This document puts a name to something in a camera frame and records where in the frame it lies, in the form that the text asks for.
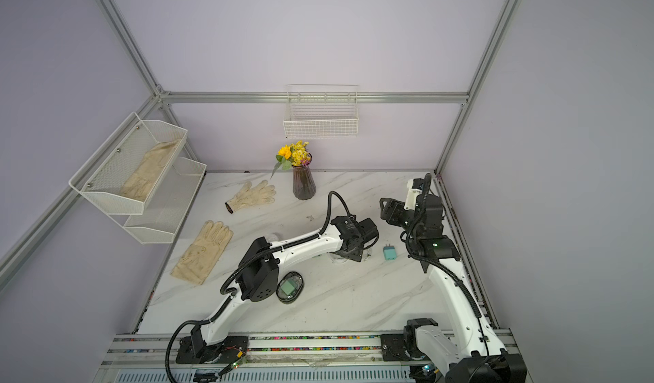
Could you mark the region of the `teal charger plug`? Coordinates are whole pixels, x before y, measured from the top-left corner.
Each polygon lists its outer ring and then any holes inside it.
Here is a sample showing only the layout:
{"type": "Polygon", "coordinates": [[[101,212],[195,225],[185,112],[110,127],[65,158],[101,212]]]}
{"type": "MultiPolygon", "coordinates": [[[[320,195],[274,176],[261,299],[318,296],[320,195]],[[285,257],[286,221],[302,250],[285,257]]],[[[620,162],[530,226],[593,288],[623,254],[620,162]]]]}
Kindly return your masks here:
{"type": "Polygon", "coordinates": [[[397,250],[395,246],[392,245],[385,245],[383,247],[383,257],[384,260],[386,261],[393,261],[396,260],[398,257],[397,250]]]}

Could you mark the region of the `green charger plug front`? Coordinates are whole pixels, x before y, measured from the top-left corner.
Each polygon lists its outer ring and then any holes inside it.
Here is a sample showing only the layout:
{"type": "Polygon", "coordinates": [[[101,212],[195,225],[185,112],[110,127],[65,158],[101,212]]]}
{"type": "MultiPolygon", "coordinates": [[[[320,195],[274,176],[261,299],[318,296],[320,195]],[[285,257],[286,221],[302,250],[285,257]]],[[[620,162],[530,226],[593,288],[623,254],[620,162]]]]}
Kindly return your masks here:
{"type": "Polygon", "coordinates": [[[294,279],[285,280],[281,285],[281,291],[288,297],[293,296],[296,293],[297,284],[294,279]]]}

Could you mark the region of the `clear round case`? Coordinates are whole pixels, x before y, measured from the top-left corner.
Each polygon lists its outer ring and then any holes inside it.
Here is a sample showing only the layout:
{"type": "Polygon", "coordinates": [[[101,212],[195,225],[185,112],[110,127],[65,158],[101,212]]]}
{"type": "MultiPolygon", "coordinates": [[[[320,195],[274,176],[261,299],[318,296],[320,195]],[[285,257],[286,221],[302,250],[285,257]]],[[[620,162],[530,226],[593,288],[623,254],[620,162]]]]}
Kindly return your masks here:
{"type": "Polygon", "coordinates": [[[346,262],[348,262],[348,259],[347,259],[347,258],[344,258],[344,257],[342,257],[342,256],[340,256],[340,255],[337,255],[337,254],[334,254],[334,253],[330,253],[329,256],[330,256],[330,259],[331,259],[334,263],[339,263],[339,264],[341,264],[341,263],[346,263],[346,262]]]}

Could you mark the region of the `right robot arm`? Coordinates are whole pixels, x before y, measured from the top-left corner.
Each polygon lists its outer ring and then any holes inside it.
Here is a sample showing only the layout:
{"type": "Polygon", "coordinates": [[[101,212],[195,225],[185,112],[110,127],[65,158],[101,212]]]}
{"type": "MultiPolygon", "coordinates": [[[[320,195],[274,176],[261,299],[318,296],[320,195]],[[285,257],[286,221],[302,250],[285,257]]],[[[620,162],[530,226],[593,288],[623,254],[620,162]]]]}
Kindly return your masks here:
{"type": "Polygon", "coordinates": [[[400,240],[410,259],[441,292],[451,322],[449,338],[435,318],[407,321],[404,345],[412,357],[428,358],[447,382],[524,382],[523,357],[508,351],[473,294],[463,258],[444,234],[440,197],[431,191],[427,173],[407,183],[403,201],[383,197],[381,219],[401,228],[400,240]]]}

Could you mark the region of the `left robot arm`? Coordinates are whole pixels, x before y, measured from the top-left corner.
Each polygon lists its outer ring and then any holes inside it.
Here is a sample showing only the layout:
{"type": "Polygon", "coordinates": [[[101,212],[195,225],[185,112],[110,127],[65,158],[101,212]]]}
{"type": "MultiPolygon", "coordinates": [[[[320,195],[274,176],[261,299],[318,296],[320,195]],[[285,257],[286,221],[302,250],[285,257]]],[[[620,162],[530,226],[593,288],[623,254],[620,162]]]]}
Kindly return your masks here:
{"type": "Polygon", "coordinates": [[[192,353],[200,361],[209,347],[223,344],[250,304],[264,301],[277,291],[282,270],[323,254],[360,262],[366,248],[378,240],[374,221],[370,218],[358,221],[335,191],[328,194],[325,222],[318,230],[276,242],[269,242],[263,236],[257,238],[221,285],[222,303],[207,318],[183,322],[170,337],[165,351],[168,381],[176,381],[170,367],[170,352],[184,328],[191,329],[192,353]]]}

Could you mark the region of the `dark ribbed vase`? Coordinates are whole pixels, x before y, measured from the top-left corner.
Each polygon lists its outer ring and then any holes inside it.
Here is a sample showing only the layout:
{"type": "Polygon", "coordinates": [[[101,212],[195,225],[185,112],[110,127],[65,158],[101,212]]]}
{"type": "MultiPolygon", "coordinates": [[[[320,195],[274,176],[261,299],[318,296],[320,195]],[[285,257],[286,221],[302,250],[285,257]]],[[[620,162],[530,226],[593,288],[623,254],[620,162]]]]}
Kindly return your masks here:
{"type": "Polygon", "coordinates": [[[310,166],[293,168],[293,193],[301,201],[309,200],[316,194],[316,185],[310,166]]]}

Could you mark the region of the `yellow flower bouquet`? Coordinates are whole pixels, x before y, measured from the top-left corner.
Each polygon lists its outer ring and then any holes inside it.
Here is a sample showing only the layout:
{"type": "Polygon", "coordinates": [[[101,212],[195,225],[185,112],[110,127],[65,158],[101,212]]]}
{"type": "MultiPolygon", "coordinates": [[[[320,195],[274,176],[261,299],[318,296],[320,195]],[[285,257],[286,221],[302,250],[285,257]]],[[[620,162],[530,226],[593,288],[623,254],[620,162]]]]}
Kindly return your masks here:
{"type": "Polygon", "coordinates": [[[309,166],[313,161],[313,156],[308,150],[308,146],[307,141],[298,141],[283,146],[275,156],[276,163],[272,169],[271,177],[274,177],[280,169],[287,171],[291,168],[309,166]]]}

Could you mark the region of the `white fabric glove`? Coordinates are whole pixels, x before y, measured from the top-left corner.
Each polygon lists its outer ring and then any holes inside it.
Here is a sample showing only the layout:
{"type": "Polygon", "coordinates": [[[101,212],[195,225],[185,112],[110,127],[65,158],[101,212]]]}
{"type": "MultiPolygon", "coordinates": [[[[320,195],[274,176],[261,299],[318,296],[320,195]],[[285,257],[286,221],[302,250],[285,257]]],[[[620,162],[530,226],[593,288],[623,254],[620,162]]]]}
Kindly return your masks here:
{"type": "Polygon", "coordinates": [[[225,202],[226,209],[230,214],[241,209],[274,203],[276,189],[269,185],[267,180],[262,180],[258,185],[246,182],[234,197],[225,202]]]}

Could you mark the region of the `beige leather glove table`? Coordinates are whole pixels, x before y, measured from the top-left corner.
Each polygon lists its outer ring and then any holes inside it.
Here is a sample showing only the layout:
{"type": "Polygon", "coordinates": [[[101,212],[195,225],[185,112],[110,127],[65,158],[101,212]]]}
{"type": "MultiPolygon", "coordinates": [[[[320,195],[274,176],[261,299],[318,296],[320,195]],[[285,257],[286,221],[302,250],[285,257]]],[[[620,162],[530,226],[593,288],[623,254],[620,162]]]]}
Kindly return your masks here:
{"type": "Polygon", "coordinates": [[[191,284],[204,284],[232,238],[233,231],[222,222],[206,221],[170,275],[191,284]]]}

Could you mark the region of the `lower white mesh basket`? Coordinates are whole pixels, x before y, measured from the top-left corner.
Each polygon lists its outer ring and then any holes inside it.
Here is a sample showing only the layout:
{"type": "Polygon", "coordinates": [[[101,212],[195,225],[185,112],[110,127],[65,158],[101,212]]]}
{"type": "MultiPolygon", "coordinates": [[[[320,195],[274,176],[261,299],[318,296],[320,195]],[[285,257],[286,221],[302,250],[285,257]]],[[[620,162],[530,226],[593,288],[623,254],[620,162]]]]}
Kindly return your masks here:
{"type": "Polygon", "coordinates": [[[177,158],[144,214],[129,216],[123,228],[141,244],[173,243],[205,173],[204,163],[177,158]]]}

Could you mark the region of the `white mesh basket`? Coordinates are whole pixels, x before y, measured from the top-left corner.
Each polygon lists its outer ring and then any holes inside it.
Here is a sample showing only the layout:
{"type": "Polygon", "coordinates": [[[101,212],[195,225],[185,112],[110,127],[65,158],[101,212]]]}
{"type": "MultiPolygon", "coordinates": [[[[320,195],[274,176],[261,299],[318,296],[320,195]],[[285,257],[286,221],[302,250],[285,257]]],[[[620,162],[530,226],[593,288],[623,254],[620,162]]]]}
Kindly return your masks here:
{"type": "Polygon", "coordinates": [[[177,158],[144,214],[129,216],[123,228],[141,244],[173,243],[205,173],[204,163],[177,158]]]}
{"type": "Polygon", "coordinates": [[[187,142],[187,129],[130,114],[103,146],[73,175],[69,186],[107,215],[142,215],[187,142]],[[129,192],[148,152],[165,151],[146,190],[129,192]]]}

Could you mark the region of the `beige glove in basket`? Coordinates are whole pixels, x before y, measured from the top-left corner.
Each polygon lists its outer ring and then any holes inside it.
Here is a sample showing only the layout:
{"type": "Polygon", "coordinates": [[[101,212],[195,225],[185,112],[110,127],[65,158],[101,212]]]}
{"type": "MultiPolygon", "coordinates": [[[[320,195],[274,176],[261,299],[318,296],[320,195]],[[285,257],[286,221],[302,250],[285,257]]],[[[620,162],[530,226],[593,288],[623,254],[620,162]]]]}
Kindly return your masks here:
{"type": "Polygon", "coordinates": [[[147,151],[136,171],[121,188],[119,195],[145,202],[179,143],[180,139],[158,143],[147,151]]]}

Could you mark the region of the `upper white mesh basket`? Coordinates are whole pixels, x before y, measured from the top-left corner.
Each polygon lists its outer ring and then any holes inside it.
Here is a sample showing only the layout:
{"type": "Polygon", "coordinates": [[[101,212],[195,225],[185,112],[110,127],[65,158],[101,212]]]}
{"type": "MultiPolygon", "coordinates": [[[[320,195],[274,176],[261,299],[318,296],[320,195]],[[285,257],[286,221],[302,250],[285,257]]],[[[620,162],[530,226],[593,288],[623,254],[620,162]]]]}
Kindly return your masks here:
{"type": "Polygon", "coordinates": [[[187,129],[130,114],[103,146],[73,175],[69,186],[107,215],[142,215],[187,142],[187,129]],[[146,190],[129,192],[148,152],[165,151],[146,190]]]}

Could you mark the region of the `aluminium cage frame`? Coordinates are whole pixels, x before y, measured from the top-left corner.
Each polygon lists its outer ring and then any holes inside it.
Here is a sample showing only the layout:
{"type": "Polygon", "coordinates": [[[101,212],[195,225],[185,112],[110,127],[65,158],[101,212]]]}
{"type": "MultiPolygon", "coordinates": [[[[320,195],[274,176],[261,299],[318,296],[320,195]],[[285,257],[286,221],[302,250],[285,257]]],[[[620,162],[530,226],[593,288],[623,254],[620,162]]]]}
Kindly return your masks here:
{"type": "MultiPolygon", "coordinates": [[[[502,44],[514,13],[521,0],[505,0],[497,23],[492,30],[492,36],[475,71],[473,81],[466,93],[453,92],[337,92],[335,90],[316,90],[311,92],[166,92],[160,88],[156,78],[146,63],[136,39],[129,31],[124,17],[119,13],[114,0],[95,0],[100,12],[107,20],[113,33],[119,39],[127,56],[138,75],[143,79],[150,94],[136,115],[147,117],[153,110],[162,109],[173,125],[179,124],[170,105],[172,104],[295,104],[300,102],[308,105],[328,105],[338,99],[349,99],[357,104],[459,104],[461,111],[455,125],[446,141],[446,146],[436,165],[436,171],[442,172],[463,129],[473,103],[477,100],[485,78],[492,67],[497,51],[502,44]]],[[[13,279],[18,276],[22,267],[32,258],[49,234],[61,222],[72,206],[78,201],[79,195],[74,186],[66,190],[46,209],[39,219],[26,231],[13,248],[1,259],[1,289],[6,290],[13,279]]]]}

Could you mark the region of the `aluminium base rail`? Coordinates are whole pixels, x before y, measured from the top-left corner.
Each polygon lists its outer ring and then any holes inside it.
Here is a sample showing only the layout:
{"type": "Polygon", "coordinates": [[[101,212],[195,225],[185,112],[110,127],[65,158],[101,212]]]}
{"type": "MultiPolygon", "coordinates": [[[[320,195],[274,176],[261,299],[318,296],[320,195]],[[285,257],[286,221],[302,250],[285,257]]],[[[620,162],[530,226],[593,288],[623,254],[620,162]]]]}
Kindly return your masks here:
{"type": "MultiPolygon", "coordinates": [[[[406,350],[393,350],[382,343],[383,331],[238,333],[248,339],[245,367],[327,367],[385,364],[425,364],[429,357],[401,360],[406,350]]],[[[162,369],[169,334],[116,335],[100,370],[162,369]]]]}

